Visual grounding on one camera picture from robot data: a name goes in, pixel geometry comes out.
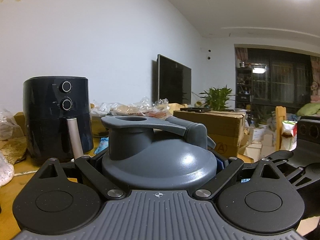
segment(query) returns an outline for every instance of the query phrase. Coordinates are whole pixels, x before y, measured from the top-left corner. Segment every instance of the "gray ribbed plate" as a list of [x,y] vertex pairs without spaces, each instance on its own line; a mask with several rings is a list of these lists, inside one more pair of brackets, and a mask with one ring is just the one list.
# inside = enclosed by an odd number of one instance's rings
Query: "gray ribbed plate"
[[15,240],[303,240],[291,230],[258,236],[226,223],[208,201],[191,198],[186,191],[132,191],[119,201],[106,203],[87,226],[61,236],[42,236],[23,230]]

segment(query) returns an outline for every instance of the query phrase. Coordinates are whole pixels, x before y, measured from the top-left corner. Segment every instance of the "ceiling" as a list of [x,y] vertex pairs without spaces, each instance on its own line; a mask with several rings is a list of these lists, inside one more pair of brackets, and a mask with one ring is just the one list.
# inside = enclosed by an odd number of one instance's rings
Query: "ceiling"
[[320,46],[320,0],[169,0],[204,37],[277,38]]

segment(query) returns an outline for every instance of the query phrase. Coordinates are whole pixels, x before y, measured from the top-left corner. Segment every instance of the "green pillow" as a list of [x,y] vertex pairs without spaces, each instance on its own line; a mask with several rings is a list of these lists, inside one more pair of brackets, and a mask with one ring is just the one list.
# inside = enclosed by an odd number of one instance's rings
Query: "green pillow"
[[297,116],[304,116],[304,115],[313,115],[316,114],[320,110],[320,104],[317,103],[309,103],[300,108],[297,112]]

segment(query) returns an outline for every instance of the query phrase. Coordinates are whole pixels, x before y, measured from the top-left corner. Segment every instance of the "tv screen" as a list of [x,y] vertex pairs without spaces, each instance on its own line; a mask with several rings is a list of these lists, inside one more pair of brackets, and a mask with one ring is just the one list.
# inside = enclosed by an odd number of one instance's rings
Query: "tv screen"
[[191,104],[191,68],[158,55],[158,100]]

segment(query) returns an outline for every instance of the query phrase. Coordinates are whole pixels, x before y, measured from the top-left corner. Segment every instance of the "pink curtain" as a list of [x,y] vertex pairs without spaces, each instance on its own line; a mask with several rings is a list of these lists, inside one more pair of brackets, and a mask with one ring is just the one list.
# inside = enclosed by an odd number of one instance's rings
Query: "pink curtain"
[[311,85],[311,103],[320,103],[320,57],[310,56],[313,82]]
[[241,62],[246,62],[248,60],[248,49],[236,48],[236,56]]

